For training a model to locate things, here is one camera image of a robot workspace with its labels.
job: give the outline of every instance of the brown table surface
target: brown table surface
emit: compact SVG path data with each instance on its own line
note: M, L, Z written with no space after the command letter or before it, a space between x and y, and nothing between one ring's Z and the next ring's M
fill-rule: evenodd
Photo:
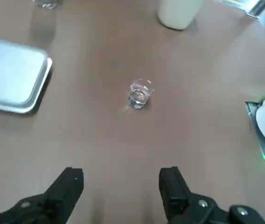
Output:
M42 193L65 167L85 189L70 224L163 224L161 167L192 191L265 218L265 161L246 100L265 96L265 32L208 0L183 32L157 0L65 0L40 11L0 0L0 39L44 47L52 79L35 116L0 112L0 210ZM150 106L127 106L132 80L152 80Z

